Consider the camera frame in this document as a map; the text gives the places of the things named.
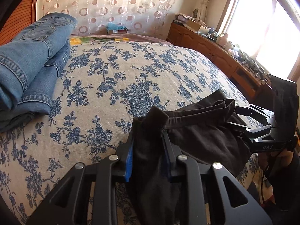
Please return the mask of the person's right hand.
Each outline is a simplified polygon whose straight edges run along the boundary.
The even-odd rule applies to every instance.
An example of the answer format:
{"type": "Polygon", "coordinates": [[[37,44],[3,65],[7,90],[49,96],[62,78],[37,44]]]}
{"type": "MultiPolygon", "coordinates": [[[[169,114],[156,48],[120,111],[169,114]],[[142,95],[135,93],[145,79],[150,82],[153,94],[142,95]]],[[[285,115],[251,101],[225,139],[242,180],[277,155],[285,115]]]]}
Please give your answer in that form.
{"type": "Polygon", "coordinates": [[[282,151],[258,153],[258,163],[262,170],[270,166],[287,167],[293,159],[293,152],[284,149],[282,151]]]}

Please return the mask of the person's right forearm dark sleeve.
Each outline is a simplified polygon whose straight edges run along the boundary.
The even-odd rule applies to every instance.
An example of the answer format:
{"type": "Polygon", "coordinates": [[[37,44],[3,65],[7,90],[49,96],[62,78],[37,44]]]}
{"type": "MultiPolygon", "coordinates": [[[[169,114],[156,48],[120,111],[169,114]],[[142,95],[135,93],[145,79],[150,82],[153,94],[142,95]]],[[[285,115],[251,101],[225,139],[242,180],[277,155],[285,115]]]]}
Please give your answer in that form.
{"type": "Polygon", "coordinates": [[[287,167],[273,167],[266,173],[273,188],[275,203],[267,205],[265,211],[273,224],[299,224],[299,156],[287,167]]]}

